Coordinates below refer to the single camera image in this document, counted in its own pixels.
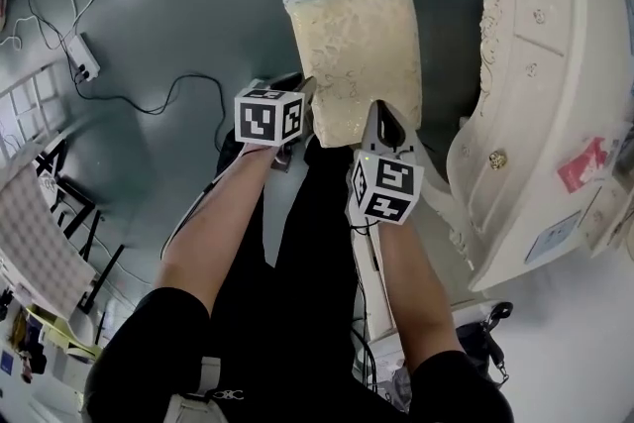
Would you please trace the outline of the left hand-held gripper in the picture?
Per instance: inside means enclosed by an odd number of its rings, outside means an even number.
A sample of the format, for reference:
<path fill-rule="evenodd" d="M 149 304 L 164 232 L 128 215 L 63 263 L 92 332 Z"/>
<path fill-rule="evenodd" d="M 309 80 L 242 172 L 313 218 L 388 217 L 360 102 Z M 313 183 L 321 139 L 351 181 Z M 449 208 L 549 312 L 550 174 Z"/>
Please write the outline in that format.
<path fill-rule="evenodd" d="M 316 89 L 316 78 L 302 73 L 253 79 L 234 100 L 236 140 L 277 148 L 272 168 L 287 172 Z"/>

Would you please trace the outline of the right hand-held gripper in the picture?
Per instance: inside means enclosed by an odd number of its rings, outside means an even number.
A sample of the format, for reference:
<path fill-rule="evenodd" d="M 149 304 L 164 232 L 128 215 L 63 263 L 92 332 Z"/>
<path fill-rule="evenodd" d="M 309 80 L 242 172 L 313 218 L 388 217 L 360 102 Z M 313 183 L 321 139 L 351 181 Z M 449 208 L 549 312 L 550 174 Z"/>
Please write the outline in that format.
<path fill-rule="evenodd" d="M 369 150 L 380 148 L 386 152 Z M 353 147 L 352 151 L 350 209 L 371 225 L 402 225 L 421 193 L 422 149 L 416 129 L 395 107 L 382 100 L 373 101 L 362 148 Z"/>

